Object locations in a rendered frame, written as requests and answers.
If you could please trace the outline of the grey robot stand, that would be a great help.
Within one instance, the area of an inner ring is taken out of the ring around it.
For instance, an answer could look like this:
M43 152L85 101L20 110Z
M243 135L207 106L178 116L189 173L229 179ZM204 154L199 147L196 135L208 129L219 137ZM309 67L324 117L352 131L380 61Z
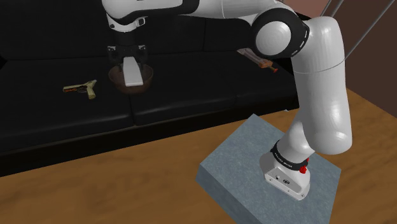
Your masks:
M266 179L260 158L283 132L251 115L198 168L197 183L236 224L329 224L341 170L314 153L309 158L310 188L296 200L272 185L291 186L276 174Z

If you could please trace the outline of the brown bowl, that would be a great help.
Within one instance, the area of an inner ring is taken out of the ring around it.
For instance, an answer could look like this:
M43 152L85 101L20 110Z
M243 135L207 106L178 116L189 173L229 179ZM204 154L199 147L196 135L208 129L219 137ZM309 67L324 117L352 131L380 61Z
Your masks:
M153 79L153 69L149 65L145 64L141 70L141 76L143 79L143 85L127 87L123 77L123 72L119 66L114 66L109 70L108 77L114 83L115 87L124 94L141 94L147 91Z

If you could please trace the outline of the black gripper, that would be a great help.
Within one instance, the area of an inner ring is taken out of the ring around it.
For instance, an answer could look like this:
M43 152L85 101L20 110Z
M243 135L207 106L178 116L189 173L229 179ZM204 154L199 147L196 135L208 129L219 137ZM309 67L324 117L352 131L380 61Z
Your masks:
M122 69L124 57L135 57L139 68L143 69L147 59L148 52L145 45L138 45L135 40L133 31L119 32L112 30L115 46L108 46L107 53L109 61Z

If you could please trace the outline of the cream toy pistol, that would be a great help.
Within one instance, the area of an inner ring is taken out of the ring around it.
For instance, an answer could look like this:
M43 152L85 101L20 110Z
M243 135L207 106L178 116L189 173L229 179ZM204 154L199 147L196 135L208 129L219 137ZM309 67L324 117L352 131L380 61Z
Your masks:
M63 90L63 92L87 93L88 98L91 100L91 99L96 98L96 94L94 92L94 87L95 87L96 83L97 83L97 80L91 80L84 84L70 85L70 86L63 87L62 90Z

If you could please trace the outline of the white remote control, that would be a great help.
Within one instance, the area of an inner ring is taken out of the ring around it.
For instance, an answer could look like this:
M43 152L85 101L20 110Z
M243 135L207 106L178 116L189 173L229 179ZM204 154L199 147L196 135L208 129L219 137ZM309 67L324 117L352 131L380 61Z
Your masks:
M143 85L141 70L134 57L123 58L122 70L126 87L136 87Z

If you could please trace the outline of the brown toy dagger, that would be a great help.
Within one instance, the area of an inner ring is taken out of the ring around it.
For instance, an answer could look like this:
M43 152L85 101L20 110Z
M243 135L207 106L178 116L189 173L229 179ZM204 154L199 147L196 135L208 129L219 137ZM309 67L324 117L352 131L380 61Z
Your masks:
M238 53L241 55L245 56L249 60L253 61L255 64L257 64L260 68L269 68L271 69L274 73L278 71L277 68L273 67L273 62L267 59L263 59L259 56L257 56L250 48L241 48L237 50Z

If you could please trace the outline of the black sofa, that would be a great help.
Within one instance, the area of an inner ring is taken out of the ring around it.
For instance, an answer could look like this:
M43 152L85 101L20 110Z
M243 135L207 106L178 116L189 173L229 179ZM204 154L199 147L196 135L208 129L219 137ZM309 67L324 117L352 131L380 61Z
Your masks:
M0 177L296 109L290 60L258 67L237 52L248 32L240 19L151 17L136 31L151 86L124 94L100 0L0 0ZM95 99L62 90L91 80Z

